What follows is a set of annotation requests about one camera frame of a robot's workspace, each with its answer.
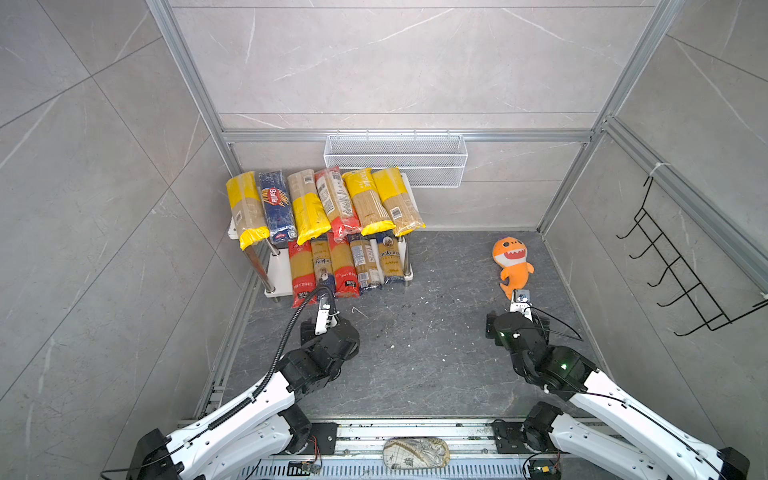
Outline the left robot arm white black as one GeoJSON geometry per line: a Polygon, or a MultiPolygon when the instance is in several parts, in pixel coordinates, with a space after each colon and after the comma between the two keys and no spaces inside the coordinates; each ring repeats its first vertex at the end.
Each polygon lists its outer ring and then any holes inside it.
{"type": "Polygon", "coordinates": [[[294,454],[309,441],[312,423],[299,400],[335,380],[354,358],[360,334],[346,319],[286,351],[289,322],[267,374],[206,417],[170,434],[154,429],[136,444],[127,468],[106,469],[103,479],[234,479],[255,459],[294,454]]]}

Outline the blue yellow Ankara pasta bag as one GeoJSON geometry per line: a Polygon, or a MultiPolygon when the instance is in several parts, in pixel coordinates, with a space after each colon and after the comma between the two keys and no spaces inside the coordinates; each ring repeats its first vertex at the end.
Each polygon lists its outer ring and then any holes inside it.
{"type": "Polygon", "coordinates": [[[379,252],[379,263],[386,284],[405,282],[402,268],[398,240],[391,231],[375,234],[379,252]]]}

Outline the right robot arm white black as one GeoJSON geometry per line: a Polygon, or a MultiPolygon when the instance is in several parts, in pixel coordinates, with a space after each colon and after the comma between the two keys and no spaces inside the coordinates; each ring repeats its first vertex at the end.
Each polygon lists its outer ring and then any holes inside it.
{"type": "Polygon", "coordinates": [[[492,423],[498,450],[521,439],[533,455],[578,456],[622,479],[744,479],[749,459],[733,447],[698,440],[633,398],[576,350],[549,342],[550,316],[530,306],[486,317],[486,336],[511,357],[514,372],[592,414],[612,429],[598,431],[559,407],[541,401],[512,433],[510,423],[492,423]]]}

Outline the red yellow spaghetti bag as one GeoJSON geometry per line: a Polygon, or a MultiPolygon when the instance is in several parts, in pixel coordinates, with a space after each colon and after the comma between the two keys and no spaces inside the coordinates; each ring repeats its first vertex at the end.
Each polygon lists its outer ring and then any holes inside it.
{"type": "Polygon", "coordinates": [[[316,277],[311,245],[309,242],[299,245],[296,241],[288,244],[291,269],[294,309],[316,288],[316,277]]]}

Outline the yellow wholewheat spaghetti bag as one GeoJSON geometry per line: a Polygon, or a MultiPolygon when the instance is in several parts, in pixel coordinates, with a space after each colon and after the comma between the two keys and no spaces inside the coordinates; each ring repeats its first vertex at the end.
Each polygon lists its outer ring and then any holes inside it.
{"type": "Polygon", "coordinates": [[[394,222],[384,208],[370,168],[348,171],[342,179],[361,224],[361,234],[370,236],[393,230],[394,222]]]}

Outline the tan yellow pasta bag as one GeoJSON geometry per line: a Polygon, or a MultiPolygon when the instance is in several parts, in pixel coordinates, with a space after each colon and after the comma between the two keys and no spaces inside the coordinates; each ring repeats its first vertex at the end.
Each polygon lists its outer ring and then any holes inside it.
{"type": "Polygon", "coordinates": [[[298,232],[298,245],[303,245],[331,230],[330,221],[318,195],[314,175],[313,170],[305,169],[287,177],[298,232]]]}

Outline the red spaghetti bag with label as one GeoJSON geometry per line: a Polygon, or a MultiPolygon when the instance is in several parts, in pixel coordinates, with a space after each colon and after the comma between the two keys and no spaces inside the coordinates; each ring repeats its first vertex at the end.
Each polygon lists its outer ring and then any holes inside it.
{"type": "Polygon", "coordinates": [[[332,167],[316,173],[315,184],[333,239],[341,243],[347,236],[361,233],[362,225],[340,169],[332,167]]]}

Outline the dark blue pasta bag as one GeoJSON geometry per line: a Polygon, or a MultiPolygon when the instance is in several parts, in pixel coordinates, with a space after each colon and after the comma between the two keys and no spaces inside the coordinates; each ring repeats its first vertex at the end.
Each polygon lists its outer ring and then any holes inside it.
{"type": "Polygon", "coordinates": [[[327,286],[332,293],[336,292],[336,281],[332,266],[330,245],[326,235],[310,241],[313,270],[317,285],[327,286]]]}

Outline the yellow spaghetti bag with barcode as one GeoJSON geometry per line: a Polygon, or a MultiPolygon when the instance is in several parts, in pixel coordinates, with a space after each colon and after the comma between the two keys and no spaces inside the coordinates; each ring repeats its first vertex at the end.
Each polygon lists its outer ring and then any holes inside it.
{"type": "Polygon", "coordinates": [[[393,233],[396,237],[425,227],[397,167],[378,170],[372,174],[372,178],[380,200],[394,224],[393,233]]]}

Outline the long yellow spaghetti bag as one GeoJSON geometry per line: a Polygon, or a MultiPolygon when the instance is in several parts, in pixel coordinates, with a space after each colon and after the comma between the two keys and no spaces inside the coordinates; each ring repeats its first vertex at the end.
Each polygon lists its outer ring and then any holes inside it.
{"type": "Polygon", "coordinates": [[[232,218],[241,250],[270,237],[255,173],[245,172],[226,182],[232,218]]]}

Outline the blue Barilla spaghetti box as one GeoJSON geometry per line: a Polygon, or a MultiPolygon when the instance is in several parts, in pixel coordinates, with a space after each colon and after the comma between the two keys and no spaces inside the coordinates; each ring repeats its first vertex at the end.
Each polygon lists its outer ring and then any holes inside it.
{"type": "Polygon", "coordinates": [[[271,241],[280,244],[296,240],[298,231],[283,172],[259,173],[258,186],[271,241]]]}

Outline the clear blue spaghetti bag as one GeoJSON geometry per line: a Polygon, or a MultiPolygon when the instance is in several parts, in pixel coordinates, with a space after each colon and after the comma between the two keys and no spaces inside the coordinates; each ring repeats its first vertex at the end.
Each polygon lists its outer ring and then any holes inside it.
{"type": "Polygon", "coordinates": [[[383,286],[383,279],[378,270],[370,241],[361,234],[348,236],[353,263],[361,292],[367,292],[383,286]]]}

